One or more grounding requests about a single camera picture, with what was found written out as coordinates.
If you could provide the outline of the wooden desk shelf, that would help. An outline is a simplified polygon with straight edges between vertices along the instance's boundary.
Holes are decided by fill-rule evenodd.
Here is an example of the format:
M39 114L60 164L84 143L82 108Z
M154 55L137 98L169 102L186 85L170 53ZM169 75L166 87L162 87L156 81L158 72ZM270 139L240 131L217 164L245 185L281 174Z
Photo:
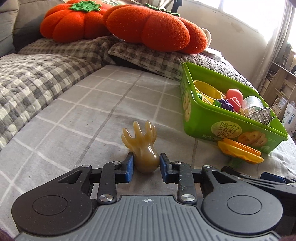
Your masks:
M267 72L262 89L263 99L280 120L283 119L287 104L295 100L295 75L290 72L294 54L289 43L280 50Z

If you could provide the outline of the grey curtain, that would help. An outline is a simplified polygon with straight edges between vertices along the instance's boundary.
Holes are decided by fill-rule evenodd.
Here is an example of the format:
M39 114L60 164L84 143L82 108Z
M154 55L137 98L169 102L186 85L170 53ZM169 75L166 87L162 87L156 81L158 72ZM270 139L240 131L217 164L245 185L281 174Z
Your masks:
M269 68L287 43L294 15L295 1L285 1L280 24L274 29L273 35L265 48L264 56L252 78L252 84L259 92L263 88Z

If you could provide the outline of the pink pig toy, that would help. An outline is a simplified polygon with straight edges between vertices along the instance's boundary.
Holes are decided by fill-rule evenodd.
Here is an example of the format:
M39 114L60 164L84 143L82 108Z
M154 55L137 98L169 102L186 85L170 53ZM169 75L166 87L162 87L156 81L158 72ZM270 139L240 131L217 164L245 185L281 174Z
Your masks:
M226 92L226 100L228 100L237 113L240 113L241 104L243 102L243 94L239 89L228 89Z

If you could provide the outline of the white paper bag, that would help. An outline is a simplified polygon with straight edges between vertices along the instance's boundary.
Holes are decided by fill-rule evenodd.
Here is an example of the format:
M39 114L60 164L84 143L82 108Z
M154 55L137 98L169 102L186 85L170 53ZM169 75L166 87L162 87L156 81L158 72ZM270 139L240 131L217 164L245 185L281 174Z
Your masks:
M295 122L296 122L296 108L295 102L289 102L283 116L282 124L287 130L287 132L292 135L295 132Z

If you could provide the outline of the purple toy grapes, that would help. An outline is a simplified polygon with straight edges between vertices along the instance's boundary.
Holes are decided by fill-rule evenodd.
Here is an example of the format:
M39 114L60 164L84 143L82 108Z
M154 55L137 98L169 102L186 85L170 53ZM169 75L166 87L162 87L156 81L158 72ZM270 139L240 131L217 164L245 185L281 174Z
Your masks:
M213 105L234 112L232 104L225 99L216 99L214 100Z

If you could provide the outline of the large orange pumpkin cushion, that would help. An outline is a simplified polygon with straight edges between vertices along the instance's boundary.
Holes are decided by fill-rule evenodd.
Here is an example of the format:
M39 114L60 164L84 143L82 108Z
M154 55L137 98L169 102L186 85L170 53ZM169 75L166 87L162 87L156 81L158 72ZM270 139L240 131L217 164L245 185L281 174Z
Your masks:
M195 23L149 4L114 6L104 13L103 22L116 37L155 51L198 54L210 43Z

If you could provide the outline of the tan rubber hand toy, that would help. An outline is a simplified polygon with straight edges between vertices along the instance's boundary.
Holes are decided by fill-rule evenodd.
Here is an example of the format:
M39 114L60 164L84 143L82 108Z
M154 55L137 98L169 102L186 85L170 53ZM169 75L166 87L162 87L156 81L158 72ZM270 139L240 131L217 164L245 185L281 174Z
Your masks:
M135 137L130 135L127 128L122 129L121 140L124 145L134 153L134 166L138 172L149 174L160 165L159 154L154 148L157 138L156 127L149 120L145 122L145 134L137 121L133 122Z

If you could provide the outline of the grey checked quilted blanket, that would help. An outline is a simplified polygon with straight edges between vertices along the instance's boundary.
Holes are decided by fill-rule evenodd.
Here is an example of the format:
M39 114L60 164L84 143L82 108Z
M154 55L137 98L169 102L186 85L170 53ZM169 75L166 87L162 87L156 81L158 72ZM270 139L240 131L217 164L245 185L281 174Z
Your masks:
M70 44L38 39L1 57L1 147L60 94L106 65L128 64L179 81L183 62L250 85L227 61L202 54L159 52L112 36Z

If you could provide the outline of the small orange pumpkin cushion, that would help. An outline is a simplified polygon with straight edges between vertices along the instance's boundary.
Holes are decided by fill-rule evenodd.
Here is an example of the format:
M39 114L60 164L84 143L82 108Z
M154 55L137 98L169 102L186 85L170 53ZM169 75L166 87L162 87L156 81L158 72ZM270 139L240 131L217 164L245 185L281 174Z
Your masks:
M111 5L102 1L67 1L47 11L40 33L59 43L108 36L103 15L110 8Z

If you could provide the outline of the yellow toy pot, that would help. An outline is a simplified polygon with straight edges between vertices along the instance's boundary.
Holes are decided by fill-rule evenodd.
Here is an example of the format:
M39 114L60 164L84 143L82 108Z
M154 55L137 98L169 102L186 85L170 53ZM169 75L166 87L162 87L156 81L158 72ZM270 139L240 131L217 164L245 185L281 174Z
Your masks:
M225 98L224 93L218 91L215 87L206 82L195 80L193 81L193 84L196 92L201 94L202 99L205 99L206 102L209 102L210 104L213 104L214 100Z

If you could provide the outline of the green plastic storage box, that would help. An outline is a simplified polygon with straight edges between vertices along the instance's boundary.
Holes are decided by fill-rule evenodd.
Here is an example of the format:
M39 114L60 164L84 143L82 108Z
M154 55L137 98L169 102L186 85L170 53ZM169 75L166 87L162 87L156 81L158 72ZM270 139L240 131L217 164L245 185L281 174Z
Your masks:
M266 154L288 140L287 131L274 113L270 114L271 122L265 125L243 116L240 110L227 110L206 100L198 92L197 82L223 93L239 90L244 98L257 97L266 108L267 103L254 89L193 63L183 63L182 69L180 89L186 134L214 142L229 138Z

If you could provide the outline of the papers on bed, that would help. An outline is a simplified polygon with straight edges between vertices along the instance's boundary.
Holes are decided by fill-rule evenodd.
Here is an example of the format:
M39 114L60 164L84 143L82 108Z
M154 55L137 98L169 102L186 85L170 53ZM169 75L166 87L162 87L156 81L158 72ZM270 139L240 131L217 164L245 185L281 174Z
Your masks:
M206 48L204 51L201 52L201 54L217 61L220 61L221 59L223 59L221 52L214 50L212 48Z

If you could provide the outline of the yellow orange toy flower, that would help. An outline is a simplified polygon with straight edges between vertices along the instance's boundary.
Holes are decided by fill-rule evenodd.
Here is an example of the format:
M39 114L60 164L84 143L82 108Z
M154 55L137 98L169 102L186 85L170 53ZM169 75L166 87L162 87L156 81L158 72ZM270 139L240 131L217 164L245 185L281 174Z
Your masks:
M223 154L230 157L230 161L228 162L230 168L236 169L243 162L252 165L264 162L260 151L231 139L224 138L218 141L217 145Z

